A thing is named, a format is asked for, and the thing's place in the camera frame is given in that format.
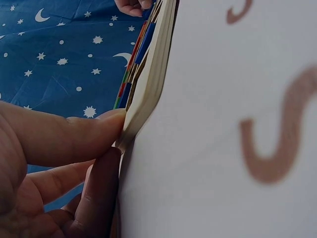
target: child's hand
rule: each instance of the child's hand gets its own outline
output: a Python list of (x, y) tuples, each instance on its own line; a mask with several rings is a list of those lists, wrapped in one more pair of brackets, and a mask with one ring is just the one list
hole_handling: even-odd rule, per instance
[(119, 10), (130, 16), (142, 16), (144, 9), (149, 9), (152, 0), (114, 0)]

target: finger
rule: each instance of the finger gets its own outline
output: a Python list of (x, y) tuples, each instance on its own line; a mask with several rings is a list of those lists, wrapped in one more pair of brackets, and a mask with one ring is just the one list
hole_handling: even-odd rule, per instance
[(69, 203), (67, 203), (65, 206), (63, 206), (61, 209), (71, 214), (72, 219), (75, 217), (75, 213), (78, 207), (78, 204), (81, 200), (81, 194), (77, 194)]
[(93, 165), (90, 165), (89, 168), (87, 169), (84, 187), (83, 187), (83, 191), (82, 191), (82, 196), (84, 196), (84, 194), (85, 194), (88, 178), (89, 178), (89, 175), (90, 175), (92, 168), (93, 168)]
[(78, 205), (70, 237), (107, 237), (110, 232), (121, 152), (111, 148), (96, 159), (89, 175), (85, 194)]
[(67, 205), (61, 209), (47, 212), (54, 222), (63, 229), (69, 221), (74, 220), (75, 212), (81, 199), (81, 193), (77, 194)]
[(121, 133), (125, 110), (100, 119), (65, 119), (0, 102), (0, 116), (14, 130), (28, 164), (56, 167), (103, 155)]
[(129, 0), (114, 0), (114, 2), (121, 12), (130, 16), (142, 16), (142, 11), (138, 8), (131, 6)]
[(43, 204), (50, 203), (83, 183), (87, 168), (94, 160), (28, 174), (38, 189)]
[(149, 9), (152, 6), (152, 0), (139, 0), (139, 3), (143, 9)]

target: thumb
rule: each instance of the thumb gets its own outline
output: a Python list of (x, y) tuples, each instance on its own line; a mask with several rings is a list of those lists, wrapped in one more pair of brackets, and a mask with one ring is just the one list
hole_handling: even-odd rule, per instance
[(119, 137), (124, 118), (124, 109), (109, 111), (98, 119), (65, 119), (0, 103), (0, 125), (12, 128), (26, 162), (47, 167), (100, 157)]

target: fingernail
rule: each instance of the fingernail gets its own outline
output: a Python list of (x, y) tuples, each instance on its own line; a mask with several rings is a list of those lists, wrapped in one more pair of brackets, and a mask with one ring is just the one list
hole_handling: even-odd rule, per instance
[(118, 115), (118, 114), (125, 115), (126, 114), (125, 108), (119, 108), (119, 109), (114, 109), (114, 110), (105, 112), (105, 113), (99, 115), (98, 117), (96, 117), (96, 119), (103, 120), (103, 119), (106, 119), (110, 116)]
[(149, 1), (149, 0), (141, 0), (140, 4), (141, 4), (142, 8), (144, 8), (144, 9), (149, 9), (152, 5), (151, 1)]

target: blue bedsheet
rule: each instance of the blue bedsheet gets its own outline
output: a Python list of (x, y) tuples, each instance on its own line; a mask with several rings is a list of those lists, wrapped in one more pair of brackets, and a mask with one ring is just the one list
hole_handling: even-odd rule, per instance
[[(142, 24), (113, 0), (2, 0), (0, 99), (63, 117), (111, 110)], [(46, 169), (28, 166), (29, 173)]]

